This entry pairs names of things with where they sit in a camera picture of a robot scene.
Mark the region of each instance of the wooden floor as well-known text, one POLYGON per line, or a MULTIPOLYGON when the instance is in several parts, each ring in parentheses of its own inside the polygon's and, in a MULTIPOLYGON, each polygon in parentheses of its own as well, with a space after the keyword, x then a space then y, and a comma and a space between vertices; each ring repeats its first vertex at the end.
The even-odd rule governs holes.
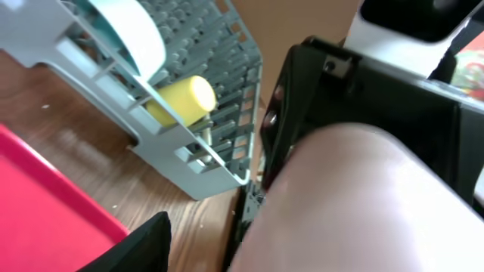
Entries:
POLYGON ((0 51, 0 122, 130 230, 158 211, 172 222, 169 271, 220 271, 237 200, 195 202, 126 149, 132 139, 44 66, 0 51))

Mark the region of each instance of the red tray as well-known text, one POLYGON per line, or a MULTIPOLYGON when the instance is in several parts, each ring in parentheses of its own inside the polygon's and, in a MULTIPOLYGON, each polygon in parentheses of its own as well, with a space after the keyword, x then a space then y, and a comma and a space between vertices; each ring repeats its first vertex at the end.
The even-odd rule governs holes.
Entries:
POLYGON ((0 124, 0 271, 74 271, 128 230, 0 124))
POLYGON ((462 51, 468 50, 484 50, 484 32, 480 33, 469 45, 462 49, 462 51))

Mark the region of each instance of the red object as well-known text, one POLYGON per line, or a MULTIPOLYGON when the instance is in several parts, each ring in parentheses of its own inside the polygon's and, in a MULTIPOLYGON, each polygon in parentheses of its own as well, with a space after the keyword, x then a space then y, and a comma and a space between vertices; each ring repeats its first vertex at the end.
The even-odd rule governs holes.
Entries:
POLYGON ((484 50, 484 32, 480 33, 473 41, 461 51, 484 50))
POLYGON ((128 233, 0 124, 0 271, 78 270, 128 233))

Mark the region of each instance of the skin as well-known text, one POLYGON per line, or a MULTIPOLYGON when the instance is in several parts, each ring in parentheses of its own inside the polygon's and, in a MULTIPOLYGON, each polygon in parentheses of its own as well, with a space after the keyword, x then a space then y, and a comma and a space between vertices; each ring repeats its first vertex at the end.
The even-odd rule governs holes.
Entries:
POLYGON ((231 271, 484 271, 484 223, 392 135, 336 125, 298 144, 231 271))

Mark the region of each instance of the dish rack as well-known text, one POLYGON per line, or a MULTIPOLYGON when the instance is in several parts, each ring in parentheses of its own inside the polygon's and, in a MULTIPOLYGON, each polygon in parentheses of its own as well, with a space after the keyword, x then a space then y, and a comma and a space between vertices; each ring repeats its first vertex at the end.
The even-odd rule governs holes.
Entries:
POLYGON ((79 2, 19 3, 0 5, 0 48, 26 67, 48 64, 136 139, 134 153, 192 198, 247 184, 262 58, 229 0, 140 1, 166 44, 166 62, 148 81, 122 48, 100 35, 79 2), (218 106, 187 127, 156 90, 193 75, 210 82, 218 106), (149 100, 177 123, 163 127, 144 108, 149 100))

